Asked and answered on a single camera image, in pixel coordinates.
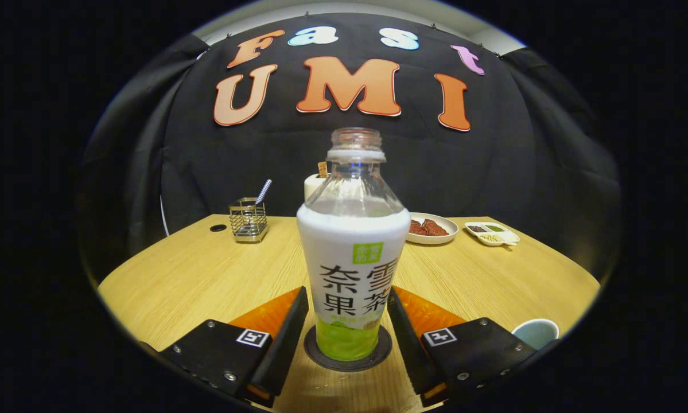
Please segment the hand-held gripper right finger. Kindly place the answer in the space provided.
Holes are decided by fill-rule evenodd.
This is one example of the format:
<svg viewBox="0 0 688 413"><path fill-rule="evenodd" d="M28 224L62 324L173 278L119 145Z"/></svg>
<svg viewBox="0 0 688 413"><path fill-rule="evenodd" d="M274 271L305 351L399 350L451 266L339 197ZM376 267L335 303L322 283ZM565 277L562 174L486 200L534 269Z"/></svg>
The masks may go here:
<svg viewBox="0 0 688 413"><path fill-rule="evenodd" d="M401 287L389 291L387 309L424 405L472 402L537 358L535 348L488 317L466 321Z"/></svg>

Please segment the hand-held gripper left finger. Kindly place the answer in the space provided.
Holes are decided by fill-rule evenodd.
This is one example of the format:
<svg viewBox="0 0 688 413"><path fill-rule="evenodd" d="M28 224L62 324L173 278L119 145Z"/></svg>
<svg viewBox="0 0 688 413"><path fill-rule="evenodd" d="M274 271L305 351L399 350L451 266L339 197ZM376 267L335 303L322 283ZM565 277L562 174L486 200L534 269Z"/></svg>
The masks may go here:
<svg viewBox="0 0 688 413"><path fill-rule="evenodd" d="M233 321L203 321L160 355L212 390L271 407L308 312L307 290L300 286Z"/></svg>

